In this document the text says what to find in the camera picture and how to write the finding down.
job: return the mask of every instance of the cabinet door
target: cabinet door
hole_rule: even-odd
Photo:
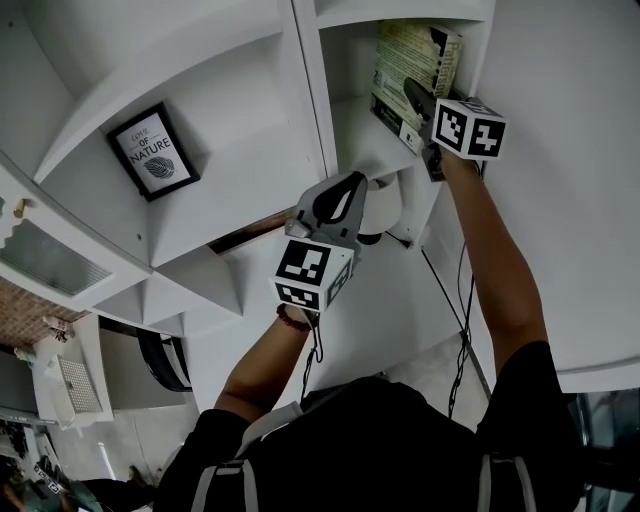
[[[0,276],[80,311],[150,274],[62,209],[0,152]]]

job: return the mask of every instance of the white cylinder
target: white cylinder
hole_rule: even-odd
[[[398,173],[369,181],[359,233],[377,235],[391,229],[400,220],[402,197]]]

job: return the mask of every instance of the leaf illustration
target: leaf illustration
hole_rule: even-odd
[[[169,158],[163,158],[161,156],[150,158],[144,163],[144,167],[153,176],[161,180],[171,178],[175,169],[173,162]]]

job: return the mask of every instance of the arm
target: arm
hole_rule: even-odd
[[[499,374],[509,357],[532,341],[548,341],[538,288],[473,162],[442,148],[447,178],[467,242]]]
[[[306,322],[299,309],[287,306],[286,312],[293,320]],[[277,318],[233,369],[215,409],[234,412],[250,422],[269,412],[287,385],[308,335]]]

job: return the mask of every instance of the backpack strap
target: backpack strap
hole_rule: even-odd
[[[232,476],[237,478],[240,473],[244,478],[245,511],[258,512],[258,491],[255,473],[251,462],[243,458],[243,455],[256,441],[259,441],[274,430],[295,421],[303,414],[298,403],[291,402],[289,405],[275,409],[254,421],[245,430],[242,436],[242,445],[232,461],[210,466],[202,472],[193,503],[191,504],[191,512],[204,512],[207,493],[214,477]]]
[[[485,454],[482,457],[482,469],[480,470],[480,483],[478,484],[478,512],[489,512],[491,509],[491,463],[513,463],[520,485],[522,485],[522,496],[524,497],[524,509],[526,512],[536,512],[536,500],[531,485],[529,470],[522,457],[504,457],[497,454]]]
[[[274,409],[257,419],[244,431],[242,446],[240,446],[240,449],[236,452],[235,458],[239,459],[258,439],[262,439],[274,430],[295,421],[303,414],[298,402],[291,402],[289,405],[281,407],[280,409]]]

